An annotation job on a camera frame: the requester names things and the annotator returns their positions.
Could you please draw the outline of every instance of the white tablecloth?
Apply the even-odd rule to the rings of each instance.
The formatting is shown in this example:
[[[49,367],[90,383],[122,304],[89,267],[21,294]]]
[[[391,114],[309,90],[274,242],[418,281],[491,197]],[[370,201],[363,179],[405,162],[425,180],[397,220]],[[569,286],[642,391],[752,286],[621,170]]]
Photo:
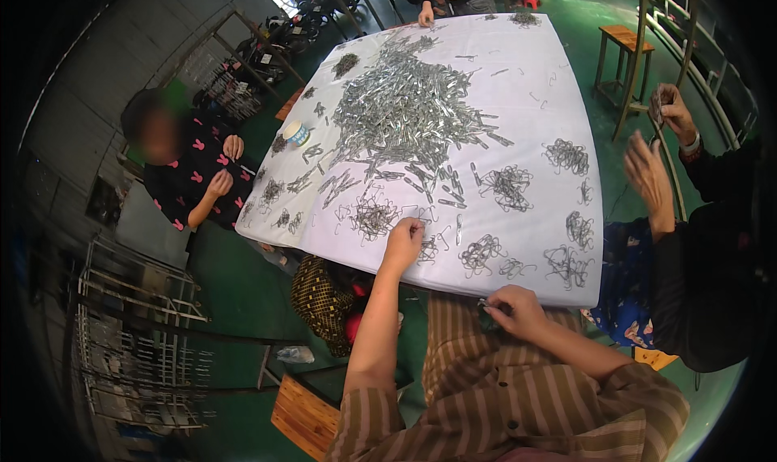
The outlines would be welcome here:
[[[411,41],[424,34],[438,37],[433,49],[417,54],[424,62],[451,64],[454,69],[462,72],[481,67],[482,70],[471,78],[469,96],[463,98],[463,101],[483,109],[483,113],[498,115],[498,119],[487,120],[488,123],[500,126],[496,133],[515,142],[514,146],[505,148],[483,135],[482,139],[490,146],[489,149],[466,145],[458,151],[451,146],[449,163],[459,171],[468,208],[459,210],[437,204],[439,198],[451,198],[437,186],[433,194],[433,215],[437,222],[427,227],[425,237],[443,233],[449,249],[442,241],[437,241],[440,251],[435,262],[414,264],[403,279],[435,290],[474,296],[486,296],[502,285],[516,283],[537,292],[540,301],[546,305],[593,307],[597,304],[601,276],[602,207],[596,152],[583,100],[549,18],[537,14],[541,25],[522,28],[508,21],[507,17],[507,14],[499,14],[496,20],[485,20],[482,16],[449,18],[438,20],[438,27],[447,27],[433,33],[413,25],[403,28],[397,36],[402,38],[411,35]],[[320,143],[324,150],[334,148],[340,129],[334,126],[331,117],[342,97],[343,83],[362,74],[365,67],[373,65],[378,57],[378,49],[395,31],[386,30],[351,41],[344,49],[333,49],[321,63],[308,84],[308,88],[317,88],[314,96],[298,100],[281,127],[283,130],[288,123],[299,119],[307,127],[316,129],[301,148],[289,145],[276,156],[272,156],[271,151],[267,153],[262,163],[267,172],[261,181],[256,182],[253,194],[246,201],[236,224],[239,234],[264,243],[298,247],[367,272],[377,271],[386,237],[379,236],[372,242],[364,241],[358,231],[351,229],[347,218],[340,221],[335,214],[340,204],[355,204],[366,185],[360,184],[345,191],[324,210],[322,204],[327,192],[319,195],[317,190],[331,175],[340,176],[349,168],[351,176],[361,180],[367,165],[343,162],[329,170],[329,162],[334,156],[331,153],[321,163],[326,175],[314,171],[310,176],[313,183],[304,191],[299,194],[286,192],[269,206],[262,206],[259,197],[270,177],[288,184],[316,165],[321,156],[312,157],[309,165],[303,161],[302,152],[307,147]],[[334,81],[332,68],[347,52],[359,55],[361,61],[343,78]],[[467,59],[456,59],[455,55],[477,57],[469,62]],[[491,76],[503,68],[509,68],[509,71]],[[313,112],[319,101],[326,107],[325,116],[329,117],[329,126],[325,124],[324,117],[317,118]],[[592,200],[588,204],[581,204],[579,189],[585,177],[574,175],[569,170],[559,170],[549,164],[548,158],[543,155],[543,145],[552,144],[557,138],[585,146],[588,152],[590,168],[585,177],[592,187]],[[470,162],[476,164],[481,177],[489,170],[500,170],[512,164],[527,169],[533,178],[524,196],[533,204],[533,209],[525,213],[514,210],[505,213],[494,202],[491,193],[481,198],[471,175]],[[381,169],[404,172],[404,165],[382,166]],[[413,175],[408,176],[416,181]],[[381,200],[387,198],[395,205],[405,206],[404,215],[418,214],[417,208],[406,206],[428,206],[425,196],[401,180],[376,181],[376,184],[385,185],[381,191]],[[292,234],[286,227],[274,225],[284,209],[292,219],[296,213],[303,213],[302,225],[296,234]],[[586,252],[580,251],[578,245],[567,236],[566,218],[576,210],[584,219],[594,220],[593,247]],[[456,215],[460,213],[463,215],[462,239],[461,245],[456,246]],[[484,270],[480,275],[471,276],[471,271],[464,269],[459,253],[485,234],[497,236],[502,245],[502,254],[507,256],[492,258],[486,263],[491,273]],[[577,260],[590,260],[584,286],[577,286],[573,281],[568,290],[568,284],[558,274],[552,273],[544,253],[562,244],[577,250]],[[499,274],[500,265],[509,258],[536,265],[537,268],[525,268],[522,275],[509,280]]]

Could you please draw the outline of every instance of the plastic bag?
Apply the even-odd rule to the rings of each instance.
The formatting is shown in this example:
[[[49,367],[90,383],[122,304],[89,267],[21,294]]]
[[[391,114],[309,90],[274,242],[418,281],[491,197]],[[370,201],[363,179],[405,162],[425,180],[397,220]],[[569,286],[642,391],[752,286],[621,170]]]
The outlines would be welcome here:
[[[304,345],[289,345],[275,355],[279,361],[286,364],[310,364],[316,360],[313,351]]]

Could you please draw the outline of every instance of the bracelet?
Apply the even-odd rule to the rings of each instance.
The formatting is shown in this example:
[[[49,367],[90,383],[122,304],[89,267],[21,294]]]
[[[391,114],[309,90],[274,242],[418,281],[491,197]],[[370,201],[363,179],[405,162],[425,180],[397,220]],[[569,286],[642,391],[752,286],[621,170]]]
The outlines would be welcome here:
[[[701,136],[698,134],[698,129],[697,129],[696,130],[696,139],[693,140],[693,143],[691,143],[688,146],[685,146],[682,143],[680,143],[680,149],[684,153],[693,153],[698,148],[699,144],[701,144],[701,142],[702,142],[702,139],[701,139]]]

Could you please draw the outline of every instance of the gray wall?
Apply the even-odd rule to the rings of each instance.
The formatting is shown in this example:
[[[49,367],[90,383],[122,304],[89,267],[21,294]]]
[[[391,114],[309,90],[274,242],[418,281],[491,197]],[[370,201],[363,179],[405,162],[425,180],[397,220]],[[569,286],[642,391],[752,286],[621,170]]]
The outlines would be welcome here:
[[[232,9],[257,22],[281,14],[272,0],[118,0],[63,62],[23,144],[33,157],[25,196],[59,243],[83,249],[96,232],[111,236],[84,211],[97,176],[122,184],[117,155],[124,105],[136,91],[157,85]],[[234,44],[245,32],[233,17],[220,34]]]

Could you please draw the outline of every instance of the paper cup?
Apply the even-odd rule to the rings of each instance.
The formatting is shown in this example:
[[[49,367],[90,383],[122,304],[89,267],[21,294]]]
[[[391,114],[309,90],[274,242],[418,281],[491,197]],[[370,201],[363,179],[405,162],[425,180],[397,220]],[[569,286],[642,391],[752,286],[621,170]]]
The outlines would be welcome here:
[[[284,130],[284,139],[289,143],[294,143],[296,146],[305,145],[308,138],[310,138],[308,128],[298,119],[289,123]]]

